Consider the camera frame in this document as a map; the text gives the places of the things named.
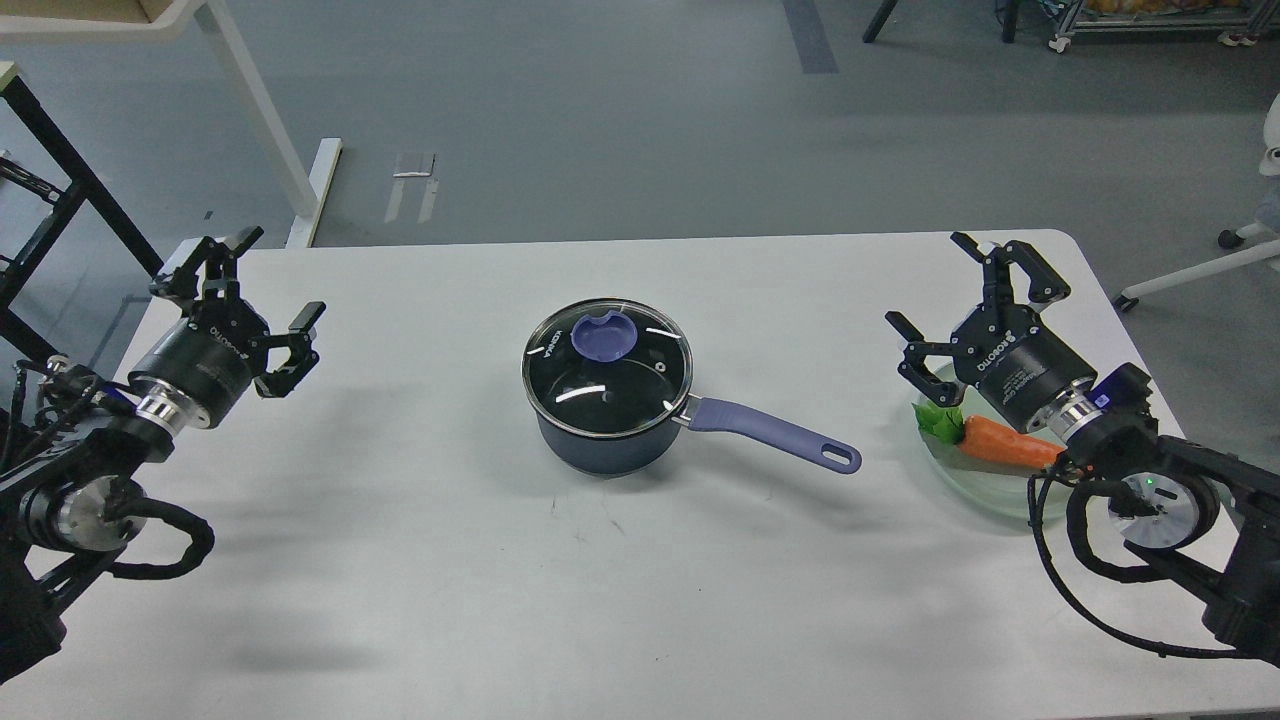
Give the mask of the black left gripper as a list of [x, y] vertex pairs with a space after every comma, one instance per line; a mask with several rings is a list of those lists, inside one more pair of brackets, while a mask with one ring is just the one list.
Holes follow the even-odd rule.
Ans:
[[[150, 282], [155, 299], [192, 306], [127, 374], [129, 387], [142, 395], [164, 383], [183, 393], [201, 429], [218, 427], [252, 379], [260, 397], [284, 398], [320, 361], [314, 341], [324, 301], [305, 304], [285, 333], [268, 334], [268, 323], [241, 299], [238, 261], [262, 234], [250, 225], [223, 240], [187, 240]], [[288, 356], [268, 370], [278, 348]]]

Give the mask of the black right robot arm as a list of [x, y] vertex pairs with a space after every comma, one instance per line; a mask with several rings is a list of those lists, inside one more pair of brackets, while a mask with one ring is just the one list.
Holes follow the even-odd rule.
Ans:
[[[1062, 450], [1028, 478], [1028, 524], [1055, 589], [1089, 624], [1125, 644], [1178, 659], [1277, 662], [1277, 475], [1164, 436], [1151, 378], [1126, 363], [1098, 377], [1041, 319], [1068, 282], [1029, 243], [983, 249], [950, 236], [983, 272], [980, 301], [943, 342], [901, 313], [899, 374], [940, 407], [975, 389], [1020, 438], [1048, 430]], [[1065, 519], [1076, 561], [1121, 584], [1172, 582], [1204, 606], [1215, 650], [1148, 641], [1101, 621], [1053, 566], [1044, 538], [1050, 488], [1070, 489]]]

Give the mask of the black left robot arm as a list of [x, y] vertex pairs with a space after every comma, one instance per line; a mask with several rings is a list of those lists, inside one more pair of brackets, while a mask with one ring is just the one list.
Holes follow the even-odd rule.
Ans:
[[210, 555], [210, 524], [134, 480], [184, 429], [218, 427], [247, 389], [283, 398], [317, 365], [320, 301], [274, 334], [241, 292], [239, 260], [262, 236], [186, 241], [151, 295], [179, 320], [125, 383], [52, 355], [15, 364], [3, 441], [3, 679], [56, 653], [61, 615], [101, 575], [160, 582]]

